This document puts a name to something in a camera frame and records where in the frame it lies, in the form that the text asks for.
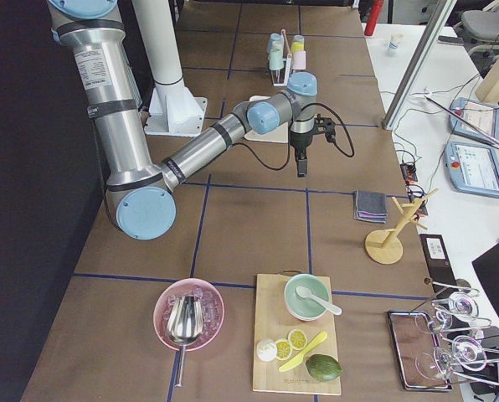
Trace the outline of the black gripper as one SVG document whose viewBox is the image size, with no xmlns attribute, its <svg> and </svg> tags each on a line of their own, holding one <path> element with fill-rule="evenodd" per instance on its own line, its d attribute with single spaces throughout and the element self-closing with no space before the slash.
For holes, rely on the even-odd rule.
<svg viewBox="0 0 499 402">
<path fill-rule="evenodd" d="M 295 149 L 296 174 L 300 178 L 307 175 L 307 148 L 311 145 L 313 139 L 312 131 L 296 132 L 290 130 L 290 145 Z"/>
</svg>

